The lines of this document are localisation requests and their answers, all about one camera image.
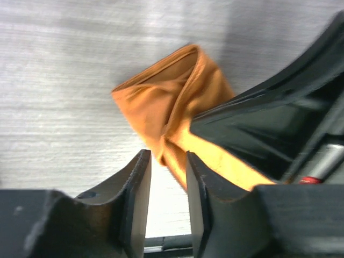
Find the orange satin napkin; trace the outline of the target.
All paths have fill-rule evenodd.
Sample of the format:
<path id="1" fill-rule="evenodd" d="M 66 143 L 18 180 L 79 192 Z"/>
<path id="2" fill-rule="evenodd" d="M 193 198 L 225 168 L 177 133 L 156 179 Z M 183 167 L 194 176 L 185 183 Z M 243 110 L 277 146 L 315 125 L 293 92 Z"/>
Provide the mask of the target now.
<path id="1" fill-rule="evenodd" d="M 183 188 L 187 187 L 187 152 L 244 190 L 271 184 L 223 148 L 191 134 L 195 115 L 234 97 L 219 66 L 198 45 L 171 53 L 115 87 L 111 95 L 157 162 Z"/>

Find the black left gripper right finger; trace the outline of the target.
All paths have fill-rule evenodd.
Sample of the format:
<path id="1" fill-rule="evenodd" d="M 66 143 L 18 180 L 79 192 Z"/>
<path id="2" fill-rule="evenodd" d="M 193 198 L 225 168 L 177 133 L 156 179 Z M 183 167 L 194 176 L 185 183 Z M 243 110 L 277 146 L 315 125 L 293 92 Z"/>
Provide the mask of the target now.
<path id="1" fill-rule="evenodd" d="M 343 257 L 343 186 L 245 191 L 187 154 L 195 257 Z"/>

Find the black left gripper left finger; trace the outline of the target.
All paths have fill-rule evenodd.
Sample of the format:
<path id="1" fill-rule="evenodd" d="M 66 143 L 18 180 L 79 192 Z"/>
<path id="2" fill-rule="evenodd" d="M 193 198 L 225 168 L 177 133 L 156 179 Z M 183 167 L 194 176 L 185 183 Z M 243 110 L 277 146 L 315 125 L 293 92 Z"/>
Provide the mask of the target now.
<path id="1" fill-rule="evenodd" d="M 1 191 L 1 257 L 143 257 L 151 152 L 77 197 Z"/>

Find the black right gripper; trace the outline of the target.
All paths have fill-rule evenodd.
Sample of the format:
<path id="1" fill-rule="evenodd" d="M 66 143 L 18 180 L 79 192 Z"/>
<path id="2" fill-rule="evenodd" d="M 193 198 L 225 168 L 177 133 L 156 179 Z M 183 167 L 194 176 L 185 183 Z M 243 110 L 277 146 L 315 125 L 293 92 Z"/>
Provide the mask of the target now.
<path id="1" fill-rule="evenodd" d="M 291 65 L 191 122 L 193 134 L 271 180 L 343 176 L 343 12 Z"/>

